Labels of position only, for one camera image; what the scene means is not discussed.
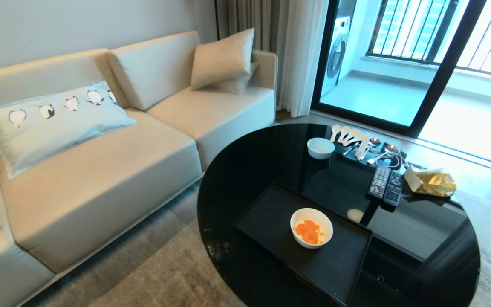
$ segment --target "gray rug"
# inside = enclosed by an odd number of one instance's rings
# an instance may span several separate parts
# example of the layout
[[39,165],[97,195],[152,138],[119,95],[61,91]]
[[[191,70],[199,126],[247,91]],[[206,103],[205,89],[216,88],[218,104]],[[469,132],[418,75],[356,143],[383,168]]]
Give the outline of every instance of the gray rug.
[[[199,182],[146,218],[26,306],[243,306],[202,245],[196,220]],[[458,194],[482,253],[472,306],[491,307],[491,202]]]

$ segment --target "balcony railing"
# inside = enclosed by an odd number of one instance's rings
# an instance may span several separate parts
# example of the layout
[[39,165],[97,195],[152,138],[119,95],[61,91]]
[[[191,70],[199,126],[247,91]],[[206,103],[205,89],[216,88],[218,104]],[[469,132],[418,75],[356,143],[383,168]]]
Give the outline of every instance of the balcony railing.
[[[382,0],[368,56],[439,65],[469,0]],[[458,62],[491,75],[491,0]]]

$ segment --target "penguin print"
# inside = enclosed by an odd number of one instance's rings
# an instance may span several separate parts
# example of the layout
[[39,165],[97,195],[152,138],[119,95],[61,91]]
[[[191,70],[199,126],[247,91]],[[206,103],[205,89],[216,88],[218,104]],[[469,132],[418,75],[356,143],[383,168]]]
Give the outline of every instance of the penguin print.
[[52,107],[52,104],[43,105],[42,107],[39,107],[39,113],[41,113],[41,116],[47,120],[54,116],[54,108]]
[[24,126],[24,120],[26,119],[26,111],[20,109],[19,111],[10,111],[9,121],[15,128],[21,128]]
[[64,103],[64,107],[67,107],[71,111],[77,111],[78,110],[77,97],[73,96],[73,98],[71,99],[66,99],[66,102]]
[[90,99],[89,101],[87,100],[87,102],[92,103],[93,105],[101,105],[101,102],[104,100],[98,90],[87,91],[86,95],[88,96],[88,99]]
[[113,95],[113,92],[107,91],[107,95],[109,96],[109,98],[111,98],[113,103],[117,104],[117,99],[115,98],[115,95]]

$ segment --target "white bowl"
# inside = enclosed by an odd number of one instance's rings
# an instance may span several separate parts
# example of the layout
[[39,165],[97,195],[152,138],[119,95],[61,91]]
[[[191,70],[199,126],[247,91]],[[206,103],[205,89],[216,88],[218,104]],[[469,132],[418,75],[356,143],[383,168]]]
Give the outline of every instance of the white bowl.
[[[307,243],[305,241],[302,241],[302,239],[297,235],[297,233],[295,232],[295,227],[297,227],[298,224],[303,223],[304,220],[310,220],[319,225],[320,232],[325,234],[320,237],[320,241],[323,241],[323,243]],[[295,240],[300,244],[300,246],[306,247],[307,249],[319,249],[327,242],[329,242],[329,240],[333,237],[333,224],[331,224],[331,221],[325,214],[316,209],[302,208],[295,211],[295,213],[293,213],[293,215],[291,216],[290,226]]]
[[306,143],[308,154],[314,159],[323,160],[331,156],[335,151],[335,144],[324,138],[313,138]]

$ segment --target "food packaging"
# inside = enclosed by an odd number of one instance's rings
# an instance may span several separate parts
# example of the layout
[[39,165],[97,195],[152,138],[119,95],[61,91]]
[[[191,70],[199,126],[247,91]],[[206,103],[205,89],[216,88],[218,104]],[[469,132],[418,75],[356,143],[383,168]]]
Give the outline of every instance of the food packaging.
[[448,197],[456,192],[454,179],[442,169],[419,169],[410,166],[405,172],[405,180],[414,193]]

